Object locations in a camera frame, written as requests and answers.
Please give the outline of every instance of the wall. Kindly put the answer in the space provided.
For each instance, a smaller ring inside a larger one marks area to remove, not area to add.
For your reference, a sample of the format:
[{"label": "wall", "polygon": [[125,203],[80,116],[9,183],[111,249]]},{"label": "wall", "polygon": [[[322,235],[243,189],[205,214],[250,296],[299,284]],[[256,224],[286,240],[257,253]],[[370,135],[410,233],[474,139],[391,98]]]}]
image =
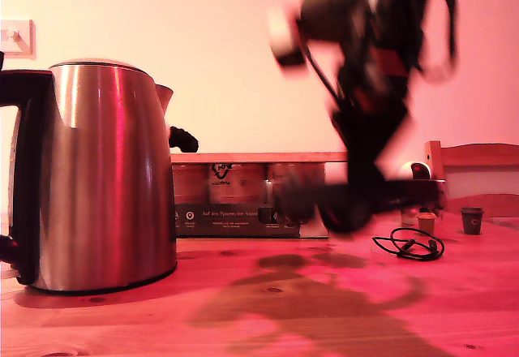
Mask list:
[{"label": "wall", "polygon": [[[459,0],[460,61],[444,84],[413,82],[414,118],[382,160],[391,174],[423,159],[427,140],[451,145],[519,143],[519,78],[513,55],[519,0]],[[129,62],[169,85],[175,94],[166,118],[200,141],[200,152],[337,151],[342,144],[328,118],[330,99],[309,71],[285,76],[268,47],[265,11],[300,0],[2,0],[5,19],[36,25],[36,55],[8,58],[5,68],[45,69],[70,58]],[[431,0],[427,61],[445,55],[446,10]],[[340,57],[316,48],[332,78]],[[0,190],[15,110],[0,110]],[[5,196],[0,209],[6,207]]]}]

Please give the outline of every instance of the stainless steel kettle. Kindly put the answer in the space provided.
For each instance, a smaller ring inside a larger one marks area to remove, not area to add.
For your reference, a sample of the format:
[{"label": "stainless steel kettle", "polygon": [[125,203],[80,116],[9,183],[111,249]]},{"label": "stainless steel kettle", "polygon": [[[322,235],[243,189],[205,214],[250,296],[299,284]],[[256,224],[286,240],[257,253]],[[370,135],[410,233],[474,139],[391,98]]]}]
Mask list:
[{"label": "stainless steel kettle", "polygon": [[0,72],[0,105],[19,108],[0,260],[12,263],[20,283],[89,293],[174,271],[163,117],[171,93],[120,62]]}]

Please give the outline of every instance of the black cable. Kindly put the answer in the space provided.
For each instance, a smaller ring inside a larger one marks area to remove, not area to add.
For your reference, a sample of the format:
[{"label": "black cable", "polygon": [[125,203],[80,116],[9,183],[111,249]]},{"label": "black cable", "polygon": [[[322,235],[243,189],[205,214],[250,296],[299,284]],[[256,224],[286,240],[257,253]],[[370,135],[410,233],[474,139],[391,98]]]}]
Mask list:
[{"label": "black cable", "polygon": [[[404,231],[404,230],[406,230],[406,231],[414,231],[414,232],[417,232],[417,233],[420,233],[420,234],[423,234],[423,235],[427,235],[429,238],[431,238],[431,239],[429,239],[429,246],[427,246],[427,245],[425,245],[423,243],[420,243],[420,242],[418,242],[418,241],[416,241],[414,239],[396,239],[394,237],[396,232]],[[391,243],[394,245],[394,247],[397,250],[395,251],[395,250],[388,249],[383,244],[379,243],[379,240],[391,241]],[[395,254],[399,258],[406,258],[408,260],[416,260],[416,261],[438,260],[445,252],[445,244],[443,243],[443,241],[441,239],[436,238],[435,236],[433,236],[433,235],[431,235],[431,234],[429,234],[429,233],[427,233],[425,231],[422,231],[422,230],[419,230],[419,229],[413,229],[413,228],[410,228],[410,227],[399,227],[399,228],[393,230],[391,232],[391,235],[389,236],[389,238],[387,238],[387,237],[373,237],[373,242],[375,242],[378,247],[380,247],[381,249],[385,250],[386,252]],[[399,246],[399,245],[397,245],[397,243],[405,243],[405,244],[402,245],[402,246]],[[423,247],[426,250],[428,250],[429,252],[427,254],[415,254],[415,253],[412,253],[412,252],[410,252],[410,249],[414,245],[418,245],[420,247]]]},{"label": "black cable", "polygon": [[312,65],[312,67],[315,70],[315,73],[317,73],[326,89],[332,94],[335,101],[339,102],[339,96],[337,95],[337,92],[335,91],[335,89],[333,89],[332,85],[330,84],[324,73],[320,70],[319,66],[314,61],[313,57],[311,56],[310,50],[308,49],[308,46],[306,44],[301,44],[301,49],[302,53],[308,58],[308,62]]}]

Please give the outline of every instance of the robotic arm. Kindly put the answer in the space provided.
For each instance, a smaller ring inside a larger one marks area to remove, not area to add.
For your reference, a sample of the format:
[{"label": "robotic arm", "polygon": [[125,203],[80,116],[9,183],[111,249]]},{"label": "robotic arm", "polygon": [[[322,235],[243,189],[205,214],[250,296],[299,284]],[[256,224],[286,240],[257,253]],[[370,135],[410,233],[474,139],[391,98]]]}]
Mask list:
[{"label": "robotic arm", "polygon": [[[456,0],[446,0],[450,20],[450,64],[456,57]],[[305,58],[333,95],[332,123],[348,150],[348,183],[291,187],[277,197],[278,213],[291,221],[308,219],[318,206],[324,224],[337,233],[364,227],[374,213],[417,204],[437,204],[433,180],[387,180],[375,160],[408,116],[405,99],[422,48],[427,0],[303,0],[300,16],[269,15],[272,52],[283,68]],[[345,61],[337,91],[316,66],[309,41],[341,47]]]}]

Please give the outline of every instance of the small cup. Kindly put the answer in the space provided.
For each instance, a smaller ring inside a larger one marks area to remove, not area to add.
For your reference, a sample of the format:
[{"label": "small cup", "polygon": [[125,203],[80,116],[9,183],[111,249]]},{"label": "small cup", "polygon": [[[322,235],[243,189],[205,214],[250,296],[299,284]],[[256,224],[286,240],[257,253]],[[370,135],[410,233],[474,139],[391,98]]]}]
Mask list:
[{"label": "small cup", "polygon": [[463,230],[468,235],[481,234],[481,221],[483,219],[483,209],[481,207],[463,207],[461,209],[461,220]]},{"label": "small cup", "polygon": [[416,218],[418,219],[419,230],[425,231],[430,235],[434,235],[436,219],[436,215],[434,213],[418,213]]}]

